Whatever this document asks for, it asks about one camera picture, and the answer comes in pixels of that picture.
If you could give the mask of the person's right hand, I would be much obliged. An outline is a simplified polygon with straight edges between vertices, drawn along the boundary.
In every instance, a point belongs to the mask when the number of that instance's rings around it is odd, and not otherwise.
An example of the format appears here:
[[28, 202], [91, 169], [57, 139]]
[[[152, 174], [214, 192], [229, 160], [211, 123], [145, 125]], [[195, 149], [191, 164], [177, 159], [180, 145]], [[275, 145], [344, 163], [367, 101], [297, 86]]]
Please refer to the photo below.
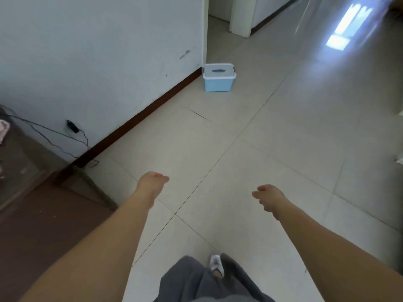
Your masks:
[[288, 202], [288, 199], [285, 197], [284, 193], [274, 185], [265, 184], [264, 186], [268, 186], [268, 201], [266, 204], [262, 204], [262, 206], [265, 211], [275, 215], [278, 213], [279, 209]]

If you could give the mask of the person's left hand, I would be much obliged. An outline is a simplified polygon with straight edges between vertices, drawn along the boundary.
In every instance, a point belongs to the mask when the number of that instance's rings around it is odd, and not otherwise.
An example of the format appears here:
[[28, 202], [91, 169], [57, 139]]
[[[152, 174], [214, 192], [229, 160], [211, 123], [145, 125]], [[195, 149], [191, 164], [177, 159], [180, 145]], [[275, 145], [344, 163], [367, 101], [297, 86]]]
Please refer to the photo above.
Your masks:
[[147, 172], [140, 178], [134, 192], [134, 195], [146, 202], [149, 207], [153, 206], [155, 199], [164, 188], [164, 185], [158, 185], [153, 182], [152, 173], [157, 172]]

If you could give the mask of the person's left forearm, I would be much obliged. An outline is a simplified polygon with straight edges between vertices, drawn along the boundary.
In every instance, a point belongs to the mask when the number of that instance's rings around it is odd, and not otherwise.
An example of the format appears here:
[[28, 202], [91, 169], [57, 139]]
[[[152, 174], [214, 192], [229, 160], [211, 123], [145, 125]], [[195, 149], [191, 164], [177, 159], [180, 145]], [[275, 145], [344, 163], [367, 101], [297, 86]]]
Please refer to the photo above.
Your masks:
[[122, 302], [149, 210], [160, 190], [137, 188], [54, 263], [19, 302]]

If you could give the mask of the person's right forearm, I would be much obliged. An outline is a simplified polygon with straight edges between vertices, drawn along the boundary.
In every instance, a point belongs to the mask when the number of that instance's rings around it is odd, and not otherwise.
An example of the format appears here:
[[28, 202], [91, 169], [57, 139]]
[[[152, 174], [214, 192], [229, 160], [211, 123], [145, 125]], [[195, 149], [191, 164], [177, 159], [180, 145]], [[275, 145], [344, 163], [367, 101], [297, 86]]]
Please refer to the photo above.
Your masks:
[[325, 302], [403, 302], [403, 276], [388, 265], [286, 198], [264, 209], [282, 225]]

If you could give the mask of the white shoe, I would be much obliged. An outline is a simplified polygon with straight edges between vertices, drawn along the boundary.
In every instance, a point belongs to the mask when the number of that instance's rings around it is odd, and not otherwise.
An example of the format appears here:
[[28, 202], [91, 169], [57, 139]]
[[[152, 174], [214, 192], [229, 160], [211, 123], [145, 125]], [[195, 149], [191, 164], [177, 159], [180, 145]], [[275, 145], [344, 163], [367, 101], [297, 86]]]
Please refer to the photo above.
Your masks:
[[209, 268], [215, 277], [219, 279], [224, 277], [224, 267], [219, 254], [213, 254], [210, 256]]

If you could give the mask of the grey trousers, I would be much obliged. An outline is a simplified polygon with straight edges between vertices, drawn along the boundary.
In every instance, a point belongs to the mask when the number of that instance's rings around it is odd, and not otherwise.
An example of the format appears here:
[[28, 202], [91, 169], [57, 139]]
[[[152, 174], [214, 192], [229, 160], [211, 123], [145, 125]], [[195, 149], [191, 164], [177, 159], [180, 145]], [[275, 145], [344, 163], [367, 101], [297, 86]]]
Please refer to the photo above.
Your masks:
[[219, 254], [224, 277], [213, 275], [191, 256], [178, 260], [161, 278], [153, 302], [275, 302], [227, 254]]

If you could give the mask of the blue plastic storage box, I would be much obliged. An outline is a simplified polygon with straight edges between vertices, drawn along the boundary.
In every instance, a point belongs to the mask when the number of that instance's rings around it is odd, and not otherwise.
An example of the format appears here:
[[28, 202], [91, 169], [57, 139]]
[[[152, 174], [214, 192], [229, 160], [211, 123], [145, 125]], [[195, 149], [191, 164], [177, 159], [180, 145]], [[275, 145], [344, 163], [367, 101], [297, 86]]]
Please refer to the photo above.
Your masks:
[[229, 92], [232, 89], [237, 74], [235, 72], [233, 75], [227, 77], [208, 77], [205, 72], [203, 72], [202, 76], [206, 92]]

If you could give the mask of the brown glass-top table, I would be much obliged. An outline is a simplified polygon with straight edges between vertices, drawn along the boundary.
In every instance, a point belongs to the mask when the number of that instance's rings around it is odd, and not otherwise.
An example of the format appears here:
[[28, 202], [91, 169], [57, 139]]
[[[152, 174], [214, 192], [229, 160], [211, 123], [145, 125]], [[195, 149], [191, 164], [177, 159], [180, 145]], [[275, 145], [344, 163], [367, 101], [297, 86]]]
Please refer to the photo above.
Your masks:
[[0, 211], [0, 302], [17, 302], [114, 210], [44, 182]]

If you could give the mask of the pink cloth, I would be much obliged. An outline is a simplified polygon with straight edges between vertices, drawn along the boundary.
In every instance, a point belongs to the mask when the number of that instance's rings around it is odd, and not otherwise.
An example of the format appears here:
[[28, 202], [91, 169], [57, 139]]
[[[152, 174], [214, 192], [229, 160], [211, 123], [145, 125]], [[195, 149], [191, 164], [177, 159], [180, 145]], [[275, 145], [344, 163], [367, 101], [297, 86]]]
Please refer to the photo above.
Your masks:
[[10, 129], [10, 123], [0, 119], [0, 145], [3, 143], [9, 129]]

